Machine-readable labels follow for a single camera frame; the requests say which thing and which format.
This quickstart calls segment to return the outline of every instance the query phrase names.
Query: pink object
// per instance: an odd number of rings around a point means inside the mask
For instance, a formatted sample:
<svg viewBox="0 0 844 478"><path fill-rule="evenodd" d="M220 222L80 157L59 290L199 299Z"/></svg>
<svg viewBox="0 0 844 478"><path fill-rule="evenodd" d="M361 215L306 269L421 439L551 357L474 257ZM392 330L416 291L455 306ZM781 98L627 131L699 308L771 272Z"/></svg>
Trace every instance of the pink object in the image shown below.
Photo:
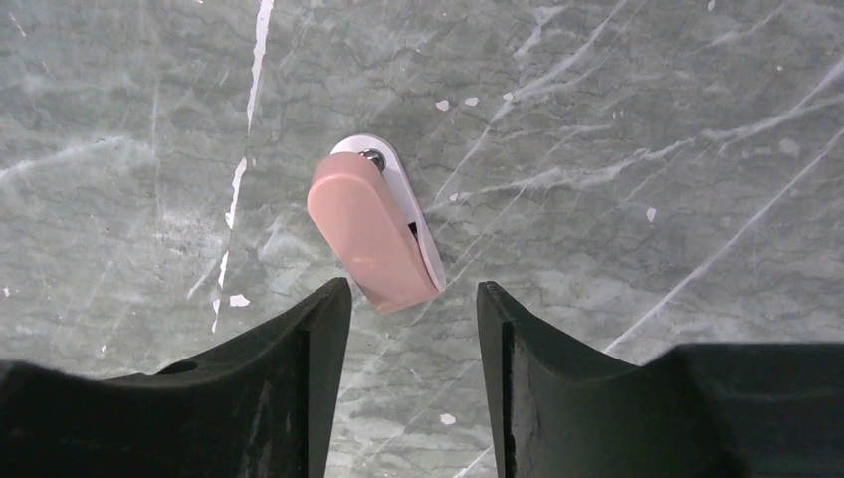
<svg viewBox="0 0 844 478"><path fill-rule="evenodd" d="M308 192L308 213L378 312L439 295L405 215L367 158L338 152L324 159Z"/></svg>

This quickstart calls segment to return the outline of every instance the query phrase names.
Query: white vein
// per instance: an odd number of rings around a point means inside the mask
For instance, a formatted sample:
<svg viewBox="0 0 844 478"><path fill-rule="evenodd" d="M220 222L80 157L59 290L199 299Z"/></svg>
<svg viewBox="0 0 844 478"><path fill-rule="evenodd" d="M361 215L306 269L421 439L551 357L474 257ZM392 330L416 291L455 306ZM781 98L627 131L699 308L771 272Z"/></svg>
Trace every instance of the white vein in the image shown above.
<svg viewBox="0 0 844 478"><path fill-rule="evenodd" d="M92 152L98 149L103 149L106 147L112 147L124 141L126 141L126 139L123 136L107 136L103 139L98 139L94 142L66 147L55 154L51 154L39 160L20 161L14 166L8 167L6 169L0 169L0 183L2 183L2 181L4 180L9 180L14 176L29 170L55 166L70 162L83 162L86 160L94 159L96 158L96 156L91 156L85 153Z"/></svg>
<svg viewBox="0 0 844 478"><path fill-rule="evenodd" d="M246 136L249 136L249 133L252 131L252 117L255 113L255 103L258 100L258 85L261 81L264 55L267 53L267 36L270 33L270 18L272 16L274 6L275 0L261 0L261 5L258 7L258 15L255 19L255 47L252 49L254 57L252 61L252 86L249 89L249 100L246 103ZM240 196L240 182L248 165L249 161L246 159L246 156L244 156L241 158L237 168L235 168L235 175L232 179L232 187L234 188L234 192L232 193L232 204L229 207L229 212L225 214L226 225L229 226L230 231L234 231L235 214L237 213L238 197ZM229 246L231 246L231 236L229 236ZM225 265L228 258L229 249L227 248L225 254L223 254L223 259L220 264L220 277L217 281L220 285L221 295L225 284ZM188 291L188 297L193 294L192 291L195 290L195 287L196 286L194 286L191 291ZM212 302L212 306L214 308L214 323L211 325L211 333L214 334L217 331L217 322L220 319L220 299L215 299L214 302Z"/></svg>
<svg viewBox="0 0 844 478"><path fill-rule="evenodd" d="M246 160L246 157L240 160L240 163L235 168L235 176L232 178L232 188L234 192L232 193L232 204L229 206L229 212L226 213L226 225L229 226L229 229L234 229L235 227L235 214L237 213L237 201L240 197L240 181L243 179L243 174L246 172L246 168L249 166L249 161Z"/></svg>
<svg viewBox="0 0 844 478"><path fill-rule="evenodd" d="M604 29L609 24L609 22L612 20L612 18L615 16L615 14L618 13L618 11L621 10L626 4L627 4L627 0L620 0L615 5L615 8L612 9L610 14L604 19L604 21L602 21L597 27L595 27L594 30L592 30L592 33L589 35L589 38L586 41L586 43L584 43L577 50L575 50L574 53L571 56L567 57L562 62L559 62L558 64L556 64L553 68L551 68L544 75L528 82L525 86L518 88L517 90L514 90L513 91L514 101L524 100L525 98L528 98L530 96L538 95L540 93L545 93L547 91L547 89L545 87L550 82L553 82L558 77L565 74L572 66L574 66L575 64L577 64L578 62L583 60L583 58L586 56L586 53L589 51L589 49L591 49L592 45L594 45L595 40L597 40L598 36L600 36L600 34L603 33ZM587 73L581 75L578 79L572 80L572 82L575 82L575 83L579 82L582 78L585 78L587 75L593 73L594 70L596 70L597 68L600 67L600 65L598 65L597 67L593 67ZM450 195L450 193L449 194L446 193L447 186L457 176L457 174L459 173L459 171L463 167L463 165L472 156L474 156L478 152L478 150L484 145L484 143L487 139L487 136L489 136L489 134L490 134L490 130L492 129L492 125L494 123L496 123L498 120L500 120L501 118L503 118L504 116L506 116L512 110L513 110L513 103L505 101L501 105L501 107L495 112L492 119L490 119L490 122L488 123L487 127L484 128L484 132L481 133L481 136L475 141L475 143L469 149L469 152L467 152L466 155L463 156L463 159L460 160L460 162L454 168L452 173L449 174L449 176L446 178L446 180L440 186L439 190L434 195L433 204L443 202L444 196Z"/></svg>
<svg viewBox="0 0 844 478"><path fill-rule="evenodd" d="M463 476L466 476L466 474L467 474L467 473L469 473L469 470L471 470L472 468L474 468L474 467L475 467L475 465L477 465L477 464L481 461L481 459L482 459L482 458L484 458L485 456L487 456L487 453L489 453L490 451L492 451L493 447L494 447L494 445L490 445L489 447L487 447L487 449L486 449L486 450L484 450L484 451L483 451L480 455L478 455L478 457L477 457L477 458L475 458L474 460L472 460L472 463L469 463L469 466L467 466L466 468L464 468L464 469L460 470L460 471L459 471L456 475L454 475L454 477L453 477L453 478L461 478L461 477L463 477Z"/></svg>
<svg viewBox="0 0 844 478"><path fill-rule="evenodd" d="M785 185L773 198L764 205L758 212L756 212L753 217L750 218L749 221L733 236L727 243L714 254L712 254L706 261L704 261L701 265L695 268L691 274L686 276L679 284L677 284L668 294L665 295L654 307L652 307L648 312L645 313L638 321L636 321L629 329L627 329L624 334L619 336L616 340L612 341L609 346L604 349L605 353L608 353L615 349L619 344L630 338L633 334L636 333L651 317L657 314L663 306L665 306L669 301L671 301L674 296L676 296L683 288L686 287L691 281L701 277L704 273L709 270L710 266L712 266L713 262L716 261L719 257L722 256L725 252L729 251L734 244L743 236L744 232L747 231L750 227L752 227L758 220L764 216L767 211L770 210L771 206L776 203L782 196L785 195L786 192L791 190L792 187L803 177L805 177L812 169L817 166L817 164L832 150L833 147L838 143L838 139L844 135L844 128L838 131L829 142L826 143L823 150L821 150L820 154L815 157L806 167L804 167L800 172L798 172L789 182Z"/></svg>
<svg viewBox="0 0 844 478"><path fill-rule="evenodd" d="M554 187L559 186L567 186L571 189L582 191L589 187L595 186L597 184L607 183L615 179L618 174L627 169L628 167L643 162L643 161L656 161L664 158L668 154L676 151L677 149L687 145L694 143L695 140L693 138L687 138L680 141L676 141L669 146L666 146L658 151L650 151L649 149L638 149L630 156L622 159L621 161L605 166L599 167L595 169L588 169L588 168L574 168L574 169L565 169L562 166L556 166L546 171L543 171L537 175L527 177L524 179L519 179L513 182L509 182L506 184L498 184L495 186L488 186L481 188L477 191L472 192L462 192L458 193L458 199L465 202L470 197L479 195L479 194L488 194L491 192L500 192L500 191L507 191L510 189L520 189L520 193L523 193L524 190L534 190L534 189L551 189ZM556 146L553 147L548 153L545 155L549 155L552 151L556 149ZM425 210L426 213L434 212L444 206L450 205L453 201L449 200L449 202L443 202L434 204L431 207Z"/></svg>
<svg viewBox="0 0 844 478"><path fill-rule="evenodd" d="M601 22L597 27L595 27L594 30L592 30L592 33L589 35L589 39L586 41L586 43L581 45L580 48L575 50L574 53L571 56L569 56L568 58L566 58L562 62L558 63L556 66L554 66L552 69L550 69L547 73L545 73L541 77L536 78L536 79L532 80L531 82L527 83L527 85L519 88L518 90L515 90L513 92L514 96L517 99L522 99L522 98L526 98L528 96L531 96L532 91L547 85L549 82L554 81L559 76L561 76L565 72L567 72L568 69L570 69L572 66L574 66L575 64L580 62L580 60L583 59L583 57L586 55L586 53L589 51L589 49L592 48L592 45L595 44L595 40L597 40L598 36L600 36L600 34L603 33L604 29L609 24L610 20L612 20L612 18L615 16L615 14L618 13L619 10L624 8L624 6L626 4L627 4L627 0L619 1L615 5L615 8L613 8L612 11L610 12L610 14L607 16L607 18L605 18L603 22Z"/></svg>
<svg viewBox="0 0 844 478"><path fill-rule="evenodd" d="M765 16L765 18L763 18L761 21L755 23L749 29L747 29L743 32L728 31L728 32L722 33L718 37L716 37L716 39L713 40L712 42L708 43L707 45L704 45L703 47L701 47L699 49L697 49L695 52L693 52L693 54L697 53L697 52L699 52L703 49L706 49L706 48L712 48L712 47L715 47L717 45L721 45L721 44L724 44L724 43L734 42L734 41L740 40L742 38L749 37L749 36L753 35L760 28L764 27L765 25L768 24L768 22L773 20L773 18L775 16L777 16L779 14L779 12L782 11L783 8L785 8L785 6L788 4L788 1L789 0L782 2L778 7L776 7L769 14L767 14L767 16Z"/></svg>
<svg viewBox="0 0 844 478"><path fill-rule="evenodd" d="M267 53L267 35L270 33L270 16L274 5L275 0L261 0L255 22L255 48L252 50L255 59L252 62L252 88L249 89L249 102L246 104L246 134L252 130L252 114L258 97L258 83L261 80L264 54Z"/></svg>
<svg viewBox="0 0 844 478"><path fill-rule="evenodd" d="M842 56L841 59L838 60L838 63L836 63L832 66L832 68L829 69L823 79L821 79L820 83L818 83L817 86L813 88L812 91L809 92L809 94L806 95L802 100L800 100L800 102L795 105L794 108L792 108L791 110L794 112L803 108L803 105L805 105L806 102L808 102L815 95L826 89L826 87L828 87L832 82L838 80L841 75L844 75L844 56Z"/></svg>
<svg viewBox="0 0 844 478"><path fill-rule="evenodd" d="M804 104L805 100L806 100L806 98L801 100L799 105ZM760 134L762 132L773 129L773 128L779 126L780 124L783 124L784 122L791 121L791 120L797 120L799 118L806 116L809 113L816 112L818 110L822 110L824 108L827 108L827 107L830 107L830 106L833 106L833 105L837 105L837 104L842 103L842 102L844 102L844 95L838 95L836 97L829 98L829 99L824 100L822 102L818 102L818 103L816 103L812 106L809 106L809 107L792 108L788 112L785 112L785 113L782 113L782 114L779 114L779 115L775 115L775 116L772 116L772 117L767 117L765 119L761 119L760 121L757 121L753 124L746 124L746 125L743 125L743 126L735 127L733 129L727 129L727 130L724 130L724 131L712 131L711 129L706 129L703 132L701 132L701 136L709 138L709 139L714 139L714 140L717 140L717 141L724 141L724 140L729 139L730 141L726 142L719 149L719 152L723 152L733 142L736 142L736 141L739 141L739 140L742 140L742 139L747 139L751 136L755 136L755 135Z"/></svg>
<svg viewBox="0 0 844 478"><path fill-rule="evenodd" d="M568 5L557 5L554 7L539 7L533 11L533 16L536 18L536 26L533 27L533 30L530 32L530 36L527 37L524 43L513 53L515 58L523 57L526 55L531 48L538 45L542 38L542 28L550 22L555 16L559 15L561 12L565 11L569 6Z"/></svg>

